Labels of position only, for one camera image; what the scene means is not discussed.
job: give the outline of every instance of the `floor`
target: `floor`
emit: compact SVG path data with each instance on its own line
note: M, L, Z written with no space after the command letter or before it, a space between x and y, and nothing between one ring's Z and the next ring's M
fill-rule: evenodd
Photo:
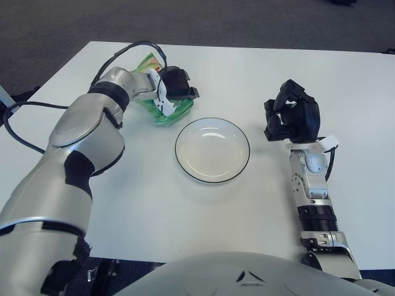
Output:
M381 52L395 47L393 0L2 0L0 84L44 84L88 41Z

